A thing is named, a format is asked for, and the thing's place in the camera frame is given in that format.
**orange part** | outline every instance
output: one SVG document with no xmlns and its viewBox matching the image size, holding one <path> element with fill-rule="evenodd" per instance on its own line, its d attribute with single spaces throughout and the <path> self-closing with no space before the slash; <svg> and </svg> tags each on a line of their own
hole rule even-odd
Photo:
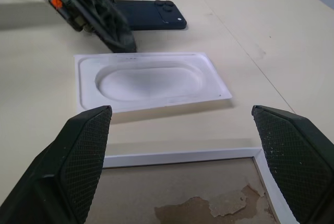
<svg viewBox="0 0 334 224">
<path fill-rule="evenodd" d="M 58 10 L 63 7 L 63 2 L 61 0 L 51 0 L 51 4 Z"/>
</svg>

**white plastic tray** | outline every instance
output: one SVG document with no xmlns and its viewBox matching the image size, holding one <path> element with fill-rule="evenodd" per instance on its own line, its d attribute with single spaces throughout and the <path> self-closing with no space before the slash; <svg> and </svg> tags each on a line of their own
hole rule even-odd
<svg viewBox="0 0 334 224">
<path fill-rule="evenodd" d="M 77 110 L 113 112 L 231 98 L 204 53 L 76 55 Z"/>
</svg>

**light wooden table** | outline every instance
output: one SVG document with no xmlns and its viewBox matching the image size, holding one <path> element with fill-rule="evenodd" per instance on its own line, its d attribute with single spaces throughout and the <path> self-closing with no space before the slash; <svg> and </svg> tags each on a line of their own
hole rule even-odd
<svg viewBox="0 0 334 224">
<path fill-rule="evenodd" d="M 233 99 L 116 114 L 108 155 L 260 146 L 255 104 L 308 116 L 334 139 L 333 10 L 318 0 L 172 1 L 187 30 L 135 32 L 139 51 L 205 52 Z M 109 52 L 41 0 L 0 0 L 0 202 L 76 114 L 73 55 Z"/>
</svg>

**white frame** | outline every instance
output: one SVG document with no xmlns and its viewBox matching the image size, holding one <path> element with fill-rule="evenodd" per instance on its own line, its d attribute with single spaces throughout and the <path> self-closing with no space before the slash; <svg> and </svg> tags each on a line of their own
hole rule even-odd
<svg viewBox="0 0 334 224">
<path fill-rule="evenodd" d="M 103 168 L 137 167 L 237 158 L 253 158 L 279 222 L 281 224 L 298 223 L 269 171 L 266 157 L 261 147 L 106 156 Z"/>
</svg>

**cardboard surface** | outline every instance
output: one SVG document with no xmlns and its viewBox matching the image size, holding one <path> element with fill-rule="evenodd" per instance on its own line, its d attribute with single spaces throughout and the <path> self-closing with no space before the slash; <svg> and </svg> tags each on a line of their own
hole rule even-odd
<svg viewBox="0 0 334 224">
<path fill-rule="evenodd" d="M 103 170 L 86 223 L 276 222 L 245 158 Z"/>
</svg>

